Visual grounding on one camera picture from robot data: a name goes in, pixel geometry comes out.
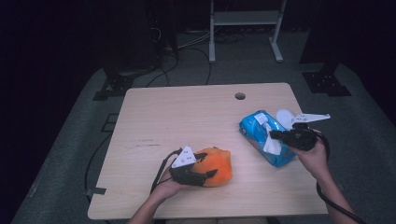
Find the wooden table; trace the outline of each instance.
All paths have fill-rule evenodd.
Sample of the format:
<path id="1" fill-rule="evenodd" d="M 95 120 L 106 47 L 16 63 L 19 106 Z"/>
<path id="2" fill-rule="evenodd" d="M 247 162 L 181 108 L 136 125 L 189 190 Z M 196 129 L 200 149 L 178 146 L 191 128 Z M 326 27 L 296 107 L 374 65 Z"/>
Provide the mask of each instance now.
<path id="1" fill-rule="evenodd" d="M 236 99 L 238 92 L 246 99 Z M 182 190 L 156 218 L 327 213 L 315 179 L 297 158 L 275 168 L 238 131 L 241 119 L 259 109 L 273 116 L 279 109 L 301 113 L 286 83 L 128 90 L 97 183 L 106 193 L 93 195 L 89 217 L 131 217 L 149 196 L 163 159 L 186 145 L 194 152 L 230 150 L 233 179 L 219 188 Z"/>

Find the hole in table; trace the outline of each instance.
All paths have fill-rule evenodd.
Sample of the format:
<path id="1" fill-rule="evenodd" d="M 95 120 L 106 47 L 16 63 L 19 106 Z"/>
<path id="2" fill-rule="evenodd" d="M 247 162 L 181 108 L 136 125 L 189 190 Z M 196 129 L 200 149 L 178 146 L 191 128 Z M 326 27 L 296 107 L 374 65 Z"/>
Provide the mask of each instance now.
<path id="1" fill-rule="evenodd" d="M 246 97 L 246 95 L 245 95 L 244 93 L 242 93 L 242 92 L 237 92 L 237 93 L 235 94 L 235 98 L 236 98 L 237 100 L 245 100 L 245 98 L 247 98 L 247 97 Z"/>

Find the blue plastic package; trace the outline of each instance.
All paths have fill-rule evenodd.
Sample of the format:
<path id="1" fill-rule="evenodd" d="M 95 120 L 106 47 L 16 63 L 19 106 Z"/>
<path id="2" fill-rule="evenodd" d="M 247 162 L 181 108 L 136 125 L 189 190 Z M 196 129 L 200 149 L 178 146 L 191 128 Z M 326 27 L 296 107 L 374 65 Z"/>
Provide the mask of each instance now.
<path id="1" fill-rule="evenodd" d="M 280 147 L 277 153 L 264 151 L 268 133 L 266 126 L 274 131 L 286 131 L 286 129 L 265 110 L 259 110 L 242 119 L 239 123 L 239 132 L 253 145 L 269 163 L 275 167 L 280 167 L 291 161 L 295 154 L 288 146 L 279 142 Z"/>

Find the black wrist strap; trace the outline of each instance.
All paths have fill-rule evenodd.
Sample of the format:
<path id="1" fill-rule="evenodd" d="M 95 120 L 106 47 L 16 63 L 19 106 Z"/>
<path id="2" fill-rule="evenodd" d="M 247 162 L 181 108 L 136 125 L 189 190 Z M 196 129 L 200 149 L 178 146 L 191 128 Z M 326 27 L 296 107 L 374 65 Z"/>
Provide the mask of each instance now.
<path id="1" fill-rule="evenodd" d="M 168 163 L 169 158 L 171 158 L 171 156 L 175 155 L 175 154 L 180 154 L 181 151 L 183 151 L 182 148 L 180 148 L 179 150 L 175 150 L 173 152 L 171 152 L 164 160 L 163 163 L 161 164 L 160 169 L 158 170 L 157 176 L 155 176 L 154 182 L 152 183 L 151 186 L 151 191 L 149 192 L 150 194 L 152 193 L 152 191 L 154 191 L 154 189 L 157 187 L 158 185 L 158 180 L 160 180 L 161 175 L 163 174 L 163 169 L 165 168 L 166 163 Z"/>

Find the dark background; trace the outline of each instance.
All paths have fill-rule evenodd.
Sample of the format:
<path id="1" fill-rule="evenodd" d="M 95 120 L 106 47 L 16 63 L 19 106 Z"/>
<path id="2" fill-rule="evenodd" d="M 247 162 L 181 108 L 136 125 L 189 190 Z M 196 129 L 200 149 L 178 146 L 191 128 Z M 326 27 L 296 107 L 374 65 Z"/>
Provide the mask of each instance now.
<path id="1" fill-rule="evenodd" d="M 138 0 L 0 3 L 0 223 L 13 218 L 91 75 L 108 60 L 152 63 L 157 46 L 149 27 L 161 22 L 161 9 L 148 2 L 146 10 Z M 216 6 L 278 7 L 274 1 L 217 1 Z M 178 32 L 208 28 L 209 1 L 174 0 L 174 7 Z M 395 4 L 384 0 L 289 0 L 282 29 L 312 27 L 301 63 L 323 63 L 335 55 L 360 76 L 395 123 L 394 11 Z"/>

